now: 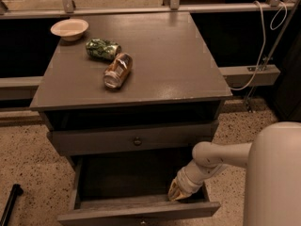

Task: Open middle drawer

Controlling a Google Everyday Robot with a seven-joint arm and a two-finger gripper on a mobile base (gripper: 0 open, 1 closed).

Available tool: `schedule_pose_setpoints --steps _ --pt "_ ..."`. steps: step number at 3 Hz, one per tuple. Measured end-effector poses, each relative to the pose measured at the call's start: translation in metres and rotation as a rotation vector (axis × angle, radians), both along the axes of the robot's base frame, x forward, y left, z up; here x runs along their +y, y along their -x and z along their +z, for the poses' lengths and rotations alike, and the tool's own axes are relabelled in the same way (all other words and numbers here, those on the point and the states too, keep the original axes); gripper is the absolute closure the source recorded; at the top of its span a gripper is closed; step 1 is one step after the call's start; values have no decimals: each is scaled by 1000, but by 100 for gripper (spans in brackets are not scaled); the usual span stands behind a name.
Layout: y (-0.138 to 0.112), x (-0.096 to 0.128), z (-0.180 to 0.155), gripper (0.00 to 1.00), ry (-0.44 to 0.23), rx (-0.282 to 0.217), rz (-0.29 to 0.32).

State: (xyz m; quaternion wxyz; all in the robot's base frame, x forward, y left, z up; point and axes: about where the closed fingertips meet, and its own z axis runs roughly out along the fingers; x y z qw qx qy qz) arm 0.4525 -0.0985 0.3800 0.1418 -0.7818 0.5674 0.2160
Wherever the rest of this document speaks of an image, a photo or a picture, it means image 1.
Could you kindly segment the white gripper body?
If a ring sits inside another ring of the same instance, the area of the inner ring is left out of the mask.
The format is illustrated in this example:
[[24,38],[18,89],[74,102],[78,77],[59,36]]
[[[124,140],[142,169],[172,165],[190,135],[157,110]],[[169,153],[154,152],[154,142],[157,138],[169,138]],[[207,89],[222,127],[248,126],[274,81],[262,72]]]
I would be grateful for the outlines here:
[[210,176],[211,170],[209,168],[199,166],[196,163],[189,163],[178,171],[176,181],[178,187],[194,194]]

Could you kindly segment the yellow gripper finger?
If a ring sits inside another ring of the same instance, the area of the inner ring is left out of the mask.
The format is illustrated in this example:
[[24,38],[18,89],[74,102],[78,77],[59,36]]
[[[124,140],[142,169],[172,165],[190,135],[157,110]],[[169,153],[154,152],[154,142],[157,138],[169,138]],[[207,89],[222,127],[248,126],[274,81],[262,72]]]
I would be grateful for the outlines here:
[[178,188],[177,181],[175,179],[172,180],[167,195],[168,195],[168,199],[170,201],[177,200],[177,198],[179,196],[179,188]]
[[175,192],[174,192],[174,200],[183,200],[186,198],[189,198],[192,195],[192,192],[184,190],[183,188],[180,188],[178,186],[175,187]]

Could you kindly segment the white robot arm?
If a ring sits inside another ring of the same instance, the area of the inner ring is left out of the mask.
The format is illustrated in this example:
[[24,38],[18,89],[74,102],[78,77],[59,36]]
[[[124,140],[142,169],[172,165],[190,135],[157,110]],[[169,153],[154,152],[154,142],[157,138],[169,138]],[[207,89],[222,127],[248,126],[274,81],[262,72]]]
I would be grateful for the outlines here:
[[250,143],[200,142],[192,160],[177,172],[172,201],[196,193],[227,165],[246,169],[244,226],[301,226],[301,123],[272,124]]

